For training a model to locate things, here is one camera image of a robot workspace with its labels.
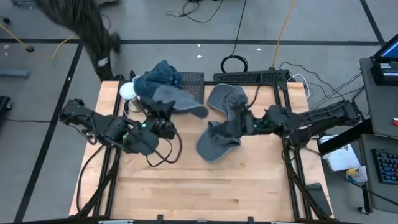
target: yellow cable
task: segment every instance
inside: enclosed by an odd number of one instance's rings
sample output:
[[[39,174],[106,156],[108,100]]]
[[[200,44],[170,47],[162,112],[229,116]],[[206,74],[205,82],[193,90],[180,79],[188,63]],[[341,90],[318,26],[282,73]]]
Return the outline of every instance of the yellow cable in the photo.
[[[292,9],[293,9],[293,6],[294,6],[294,3],[295,3],[295,2],[296,2],[296,0],[292,0],[292,3],[290,4],[289,12],[287,13],[287,16],[286,16],[286,19],[285,19],[285,22],[284,22],[284,25],[282,26],[282,30],[280,30],[280,34],[279,34],[279,38],[278,38],[278,43],[276,44],[276,50],[275,50],[275,55],[274,55],[274,61],[273,61],[273,63],[272,63],[272,66],[273,66],[273,67],[274,67],[274,65],[275,65],[276,58],[277,58],[277,56],[278,56],[278,50],[279,50],[279,42],[280,42],[280,39],[282,38],[282,34],[284,33],[286,23],[287,23],[287,21],[289,20],[290,14],[292,13]]]
[[[16,40],[17,40],[20,44],[22,44],[25,48],[28,47],[27,44],[23,43],[16,35],[14,35],[14,34],[13,34],[9,29],[7,29],[7,27],[5,27],[3,24],[0,24],[0,28],[4,29],[11,37],[13,37],[14,39],[16,39]],[[67,38],[66,40],[64,40],[64,41],[61,42],[60,44],[58,44],[58,46],[57,46],[57,48],[55,49],[55,52],[54,52],[54,54],[52,55],[52,57],[47,57],[47,56],[45,56],[45,54],[43,54],[42,52],[39,52],[39,51],[36,51],[36,50],[35,50],[34,52],[36,52],[37,54],[39,54],[41,57],[43,57],[43,58],[45,58],[45,59],[52,60],[52,59],[54,59],[54,58],[57,56],[59,48],[60,48],[64,43],[66,43],[66,42],[68,42],[70,39],[72,39],[73,36],[74,36],[74,35],[71,35],[69,38]]]

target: wooden table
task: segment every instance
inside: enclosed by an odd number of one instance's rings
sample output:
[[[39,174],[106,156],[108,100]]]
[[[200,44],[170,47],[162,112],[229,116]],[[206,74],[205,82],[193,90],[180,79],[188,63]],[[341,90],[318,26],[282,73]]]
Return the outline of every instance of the wooden table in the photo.
[[[307,111],[302,83],[288,83],[288,88],[293,112]],[[212,89],[213,86],[205,86],[205,102]],[[256,86],[244,86],[244,89],[251,101]],[[95,111],[103,115],[112,114],[117,91],[118,82],[103,82]],[[275,104],[273,88],[262,86],[251,110],[256,117],[262,117],[264,109],[271,104]],[[244,221],[253,216],[255,221],[294,221],[280,138],[273,134],[242,137],[240,147],[217,163],[209,164],[197,154],[196,143],[207,128],[207,121],[225,119],[213,109],[209,112],[207,119],[190,114],[173,115],[172,121],[183,139],[182,155],[175,164],[164,163],[151,168],[144,156],[122,152],[111,218],[155,220],[158,214],[163,214],[165,220]],[[129,116],[144,121],[143,114],[130,113]],[[172,144],[171,159],[178,151],[177,138]],[[98,147],[87,144],[82,165]],[[311,141],[308,147],[318,150],[315,141]],[[161,153],[166,154],[169,148],[164,140],[160,140],[158,150]],[[306,183],[321,183],[329,200],[319,156],[305,150],[300,153]],[[98,186],[103,156],[104,150],[89,163],[83,175],[81,206]],[[159,159],[154,155],[150,160],[155,163]],[[300,216],[305,217],[302,196],[298,188],[296,191]],[[104,212],[107,195],[106,190],[100,213]],[[76,193],[71,215],[76,213],[75,200]]]

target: gray floor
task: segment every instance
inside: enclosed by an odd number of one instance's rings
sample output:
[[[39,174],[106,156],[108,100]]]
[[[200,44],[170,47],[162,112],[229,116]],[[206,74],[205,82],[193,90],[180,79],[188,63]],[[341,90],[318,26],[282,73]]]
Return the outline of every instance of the gray floor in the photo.
[[[366,0],[384,40],[398,29],[395,0]],[[122,39],[227,39],[236,37],[243,0],[225,0],[214,19],[198,24],[186,18],[167,17],[165,11],[180,11],[185,0],[121,0],[117,6],[102,7],[111,19],[111,30]],[[206,19],[218,2],[205,0],[193,14]],[[289,0],[250,0],[247,3],[239,38],[245,40],[277,40]],[[18,8],[8,1],[0,2],[0,14],[10,17],[10,29],[25,39],[66,39],[72,33],[51,23],[36,9]],[[9,38],[0,31],[0,38]],[[300,0],[297,1],[286,26],[283,40],[317,41],[377,41],[359,0]],[[36,50],[52,55],[56,44],[31,44]],[[0,67],[27,69],[28,80],[0,78],[0,95],[12,98],[10,119],[50,120],[75,54],[77,44],[65,44],[55,60],[29,54],[19,44],[0,44]],[[317,72],[324,81],[338,87],[359,73],[359,59],[369,57],[379,47],[282,45],[277,66],[283,61],[302,64]],[[221,60],[232,52],[233,45],[216,44],[126,44],[114,57],[115,73],[127,76],[130,69],[137,74],[150,70],[157,62],[167,59],[184,72],[204,72],[206,80],[220,71]],[[238,45],[235,54],[249,61],[249,70],[265,70],[274,56],[275,45]],[[284,65],[293,74],[302,74],[308,82],[331,90],[314,75],[298,67]],[[235,61],[226,63],[227,71],[240,71]],[[346,93],[363,85],[359,78],[341,90]],[[312,106],[323,98],[319,87],[309,84]],[[100,81],[97,79],[85,51],[80,56],[67,99],[82,98],[94,108]],[[365,94],[357,102],[367,111]],[[0,223],[12,222],[47,132],[48,123],[5,122],[0,130]],[[333,128],[338,134],[346,128]],[[85,141],[71,128],[58,124],[43,164],[36,188],[28,206],[25,221],[67,217],[78,177]],[[335,217],[346,222],[398,223],[398,215],[375,211],[365,216],[356,211],[362,206],[361,191],[355,186],[326,173]]]

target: shoe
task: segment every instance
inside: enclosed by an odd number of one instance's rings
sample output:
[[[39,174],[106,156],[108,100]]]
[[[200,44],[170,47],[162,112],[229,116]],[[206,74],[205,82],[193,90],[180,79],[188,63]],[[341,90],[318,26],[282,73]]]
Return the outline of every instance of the shoe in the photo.
[[[111,34],[111,42],[112,42],[112,49],[115,51],[115,53],[120,54],[121,50],[120,35],[118,33]]]
[[[116,75],[115,77],[112,78],[113,81],[123,81],[124,80],[124,76],[119,74]]]

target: black pants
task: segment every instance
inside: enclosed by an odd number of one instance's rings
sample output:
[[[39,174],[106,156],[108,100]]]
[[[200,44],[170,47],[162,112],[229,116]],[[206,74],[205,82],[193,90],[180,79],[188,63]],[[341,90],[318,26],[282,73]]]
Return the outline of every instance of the black pants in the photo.
[[[109,34],[94,0],[36,0],[36,5],[79,36],[101,81],[113,78],[110,51],[119,51],[118,35]]]

